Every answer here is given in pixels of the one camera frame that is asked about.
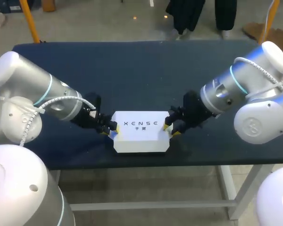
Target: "table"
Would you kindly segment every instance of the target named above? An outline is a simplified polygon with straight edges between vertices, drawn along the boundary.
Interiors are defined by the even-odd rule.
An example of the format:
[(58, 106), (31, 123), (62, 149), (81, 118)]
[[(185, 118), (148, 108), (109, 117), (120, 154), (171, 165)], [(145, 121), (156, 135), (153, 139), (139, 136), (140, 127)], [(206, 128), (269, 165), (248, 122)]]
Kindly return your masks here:
[[(199, 90), (256, 47), (248, 41), (145, 41), (23, 44), (14, 51), (82, 94), (102, 96), (102, 111), (165, 111), (179, 106), (186, 91)], [(117, 155), (111, 140), (93, 130), (42, 116), (37, 139), (26, 145), (50, 170), (82, 168), (221, 165), (227, 200), (73, 204), (73, 210), (229, 207), (238, 219), (275, 163), (283, 163), (283, 136), (251, 145), (234, 132), (237, 107), (204, 128), (173, 138), (165, 155)], [(236, 196), (227, 165), (256, 164)]]

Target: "dark blue table surface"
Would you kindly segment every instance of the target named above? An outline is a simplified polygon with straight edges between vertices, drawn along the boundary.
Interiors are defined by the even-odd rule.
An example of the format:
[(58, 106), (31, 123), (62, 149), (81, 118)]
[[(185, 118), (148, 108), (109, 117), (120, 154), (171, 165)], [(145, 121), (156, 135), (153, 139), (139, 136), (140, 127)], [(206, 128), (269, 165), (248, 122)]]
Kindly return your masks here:
[[(150, 41), (24, 44), (14, 51), (81, 94), (102, 96), (103, 113), (166, 111), (199, 90), (256, 44), (247, 41)], [(49, 169), (283, 163), (283, 136), (264, 145), (235, 134), (237, 108), (202, 129), (173, 138), (164, 155), (117, 155), (111, 140), (42, 115), (41, 134), (25, 146)]]

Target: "table frame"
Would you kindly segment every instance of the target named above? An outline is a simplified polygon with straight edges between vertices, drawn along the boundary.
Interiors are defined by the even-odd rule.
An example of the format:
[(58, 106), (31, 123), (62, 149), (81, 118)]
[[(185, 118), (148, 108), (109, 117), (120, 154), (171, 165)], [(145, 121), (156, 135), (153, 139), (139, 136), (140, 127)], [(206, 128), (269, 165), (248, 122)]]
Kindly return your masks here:
[[(70, 207), (72, 211), (227, 207), (229, 219), (238, 220), (257, 193), (261, 183), (272, 172), (273, 167), (274, 164), (254, 165), (236, 193), (230, 166), (217, 166), (224, 200), (80, 203), (70, 204)], [(60, 170), (51, 171), (51, 174), (58, 183)]]

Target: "black pants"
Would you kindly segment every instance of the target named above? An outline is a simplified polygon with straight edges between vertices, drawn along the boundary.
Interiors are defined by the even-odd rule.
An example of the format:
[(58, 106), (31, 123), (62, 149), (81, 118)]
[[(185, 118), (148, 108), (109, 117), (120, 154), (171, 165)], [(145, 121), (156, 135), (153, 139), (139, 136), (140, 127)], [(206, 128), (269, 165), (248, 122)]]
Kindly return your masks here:
[[(205, 0), (170, 0), (166, 12), (173, 16), (174, 28), (179, 34), (185, 29), (194, 31)], [(216, 26), (231, 30), (235, 23), (237, 0), (215, 0)]]

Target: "white box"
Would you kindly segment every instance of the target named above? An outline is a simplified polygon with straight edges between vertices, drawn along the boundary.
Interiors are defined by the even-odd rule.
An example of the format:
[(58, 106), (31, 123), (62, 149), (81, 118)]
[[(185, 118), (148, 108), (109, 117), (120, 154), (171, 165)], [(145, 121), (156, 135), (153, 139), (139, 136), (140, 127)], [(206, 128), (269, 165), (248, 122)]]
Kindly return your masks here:
[(166, 152), (170, 146), (173, 125), (163, 130), (168, 112), (115, 112), (112, 121), (119, 133), (111, 132), (118, 153)]

